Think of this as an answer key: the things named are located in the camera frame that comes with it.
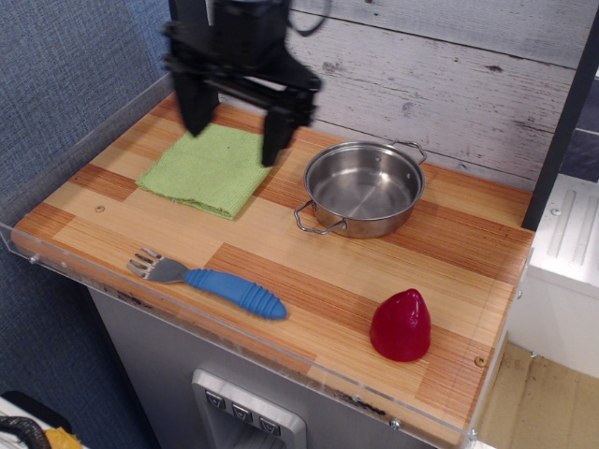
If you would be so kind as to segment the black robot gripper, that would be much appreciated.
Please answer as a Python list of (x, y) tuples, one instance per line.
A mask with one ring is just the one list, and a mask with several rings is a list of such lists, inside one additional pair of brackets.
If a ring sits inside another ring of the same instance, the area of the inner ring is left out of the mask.
[(286, 47), (292, 29), (288, 1), (212, 1), (210, 26), (170, 19), (166, 64), (173, 78), (183, 124), (197, 137), (212, 121), (220, 93), (267, 111), (263, 167), (314, 114), (321, 80)]

